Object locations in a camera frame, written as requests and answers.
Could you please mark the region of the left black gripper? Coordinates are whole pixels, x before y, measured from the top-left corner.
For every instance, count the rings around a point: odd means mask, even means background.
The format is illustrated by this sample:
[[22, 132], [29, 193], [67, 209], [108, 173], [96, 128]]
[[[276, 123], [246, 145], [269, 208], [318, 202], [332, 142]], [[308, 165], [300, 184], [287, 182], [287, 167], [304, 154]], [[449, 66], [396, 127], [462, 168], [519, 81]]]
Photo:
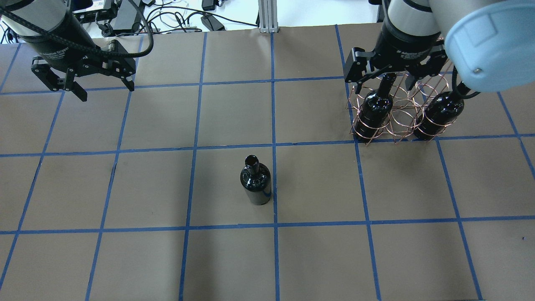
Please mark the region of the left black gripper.
[[86, 102], [87, 92], [75, 77], [103, 74], [119, 78], [130, 92], [135, 91], [135, 60], [125, 57], [128, 52], [117, 39], [107, 42], [105, 48], [98, 46], [75, 17], [63, 17], [50, 34], [66, 42], [41, 34], [31, 36], [31, 46], [38, 53], [32, 60], [32, 72], [48, 89], [71, 92]]

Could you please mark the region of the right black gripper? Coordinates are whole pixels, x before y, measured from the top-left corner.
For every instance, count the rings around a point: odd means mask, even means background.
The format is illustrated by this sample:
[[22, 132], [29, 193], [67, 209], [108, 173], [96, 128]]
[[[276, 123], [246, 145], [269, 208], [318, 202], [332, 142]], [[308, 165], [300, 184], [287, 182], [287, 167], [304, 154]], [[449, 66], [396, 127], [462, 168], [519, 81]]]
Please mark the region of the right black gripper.
[[407, 71], [405, 89], [411, 91], [418, 80], [434, 77], [448, 59], [439, 32], [415, 36], [384, 21], [373, 50], [353, 47], [344, 63], [344, 80], [360, 94], [367, 80], [381, 74]]

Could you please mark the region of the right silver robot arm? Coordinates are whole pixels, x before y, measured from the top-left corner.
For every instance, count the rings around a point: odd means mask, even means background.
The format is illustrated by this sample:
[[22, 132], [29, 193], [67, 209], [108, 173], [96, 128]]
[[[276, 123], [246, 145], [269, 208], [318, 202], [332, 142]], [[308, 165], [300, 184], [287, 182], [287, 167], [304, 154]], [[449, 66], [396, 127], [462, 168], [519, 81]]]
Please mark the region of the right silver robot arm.
[[384, 19], [374, 49], [353, 48], [344, 80], [392, 72], [436, 76], [449, 59], [468, 88], [492, 93], [534, 82], [533, 0], [373, 0]]

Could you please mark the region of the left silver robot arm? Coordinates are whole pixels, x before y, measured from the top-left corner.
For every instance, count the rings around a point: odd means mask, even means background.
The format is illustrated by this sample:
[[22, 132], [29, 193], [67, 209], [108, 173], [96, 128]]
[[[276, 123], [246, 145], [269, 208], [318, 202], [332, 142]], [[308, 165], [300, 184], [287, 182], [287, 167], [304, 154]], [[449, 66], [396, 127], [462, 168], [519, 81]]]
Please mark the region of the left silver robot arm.
[[1, 17], [36, 52], [32, 72], [50, 91], [68, 91], [81, 101], [87, 92], [76, 77], [103, 74], [135, 90], [133, 58], [105, 57], [99, 52], [126, 54], [118, 40], [102, 48], [90, 37], [61, 0], [2, 0]]

